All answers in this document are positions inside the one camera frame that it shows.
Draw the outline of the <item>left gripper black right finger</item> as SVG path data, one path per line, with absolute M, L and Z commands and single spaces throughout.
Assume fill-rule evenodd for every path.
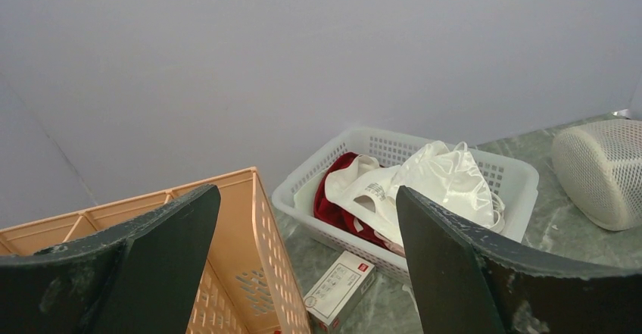
M 396 198 L 426 333 L 639 333 L 641 271 L 539 251 L 403 186 Z

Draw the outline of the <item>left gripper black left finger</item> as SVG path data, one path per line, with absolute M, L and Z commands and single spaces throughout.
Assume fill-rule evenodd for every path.
M 3 333 L 184 333 L 221 195 L 159 208 L 30 255 L 1 259 Z

